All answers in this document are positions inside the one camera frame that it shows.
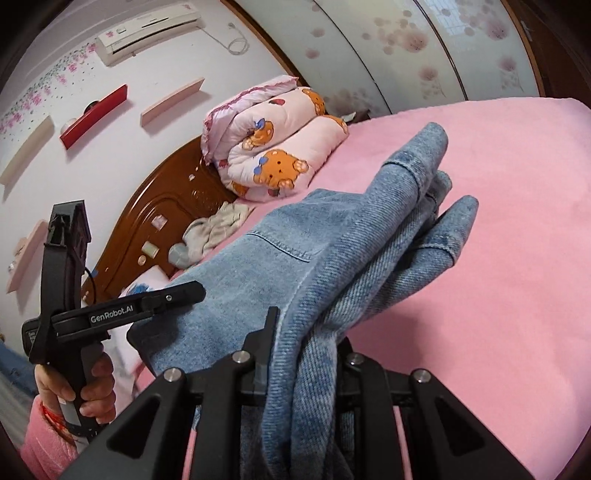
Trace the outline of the left hand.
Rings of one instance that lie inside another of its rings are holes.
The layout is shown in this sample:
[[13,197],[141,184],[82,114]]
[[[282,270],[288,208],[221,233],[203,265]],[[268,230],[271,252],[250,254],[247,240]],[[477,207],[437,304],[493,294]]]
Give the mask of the left hand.
[[[60,400],[73,402],[76,394],[66,379],[50,366],[36,365],[35,382],[47,419],[57,425],[63,421]],[[91,369],[94,380],[81,390],[83,403],[80,413],[86,418],[94,418],[98,424],[111,422],[116,416],[114,392],[115,380],[111,358],[102,353]]]

